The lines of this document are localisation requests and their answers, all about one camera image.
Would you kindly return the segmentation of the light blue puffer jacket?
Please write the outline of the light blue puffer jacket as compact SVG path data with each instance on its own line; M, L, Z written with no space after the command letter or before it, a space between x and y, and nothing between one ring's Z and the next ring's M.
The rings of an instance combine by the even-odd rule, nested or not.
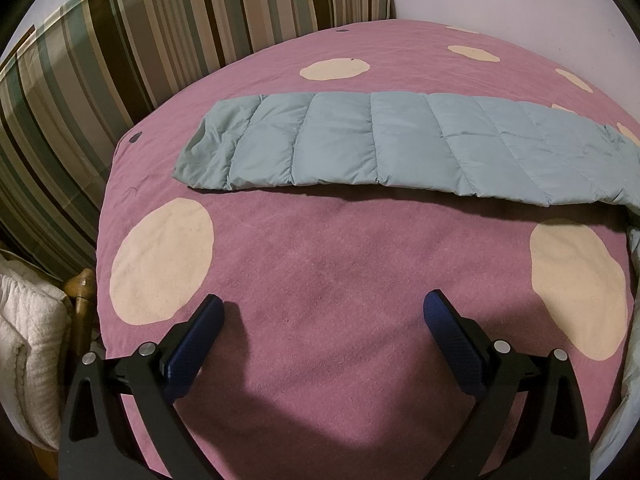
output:
M295 92L216 103L182 148L194 190L319 184L639 207L639 150L610 126L492 96Z

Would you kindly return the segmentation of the white knitted blanket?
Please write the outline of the white knitted blanket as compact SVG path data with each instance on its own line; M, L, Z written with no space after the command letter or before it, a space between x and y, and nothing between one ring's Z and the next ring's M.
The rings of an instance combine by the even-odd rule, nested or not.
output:
M15 431L60 446L60 355L70 331L62 289L18 260L1 260L1 407Z

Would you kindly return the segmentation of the pink polka dot bedsheet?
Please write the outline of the pink polka dot bedsheet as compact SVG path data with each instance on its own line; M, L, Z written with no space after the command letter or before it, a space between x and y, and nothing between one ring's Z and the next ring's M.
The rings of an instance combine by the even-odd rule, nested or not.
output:
M531 102L639 148L638 122L592 84L513 44L418 21L287 41L191 84L131 128L100 215L106 352L126 356L205 296L224 300L224 329L176 408L228 479L424 476L473 404L423 322L434 288L518 351L565 350L591 442L620 403L636 288L626 207L379 184L204 191L174 176L220 101L383 91ZM607 292L622 300L612 346Z

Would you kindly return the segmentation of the striped green brown cushion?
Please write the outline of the striped green brown cushion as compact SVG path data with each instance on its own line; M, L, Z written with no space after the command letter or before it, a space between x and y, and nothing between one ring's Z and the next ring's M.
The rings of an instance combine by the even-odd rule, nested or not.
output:
M215 70L384 20L393 0L68 0L1 72L1 236L66 280L93 266L120 138Z

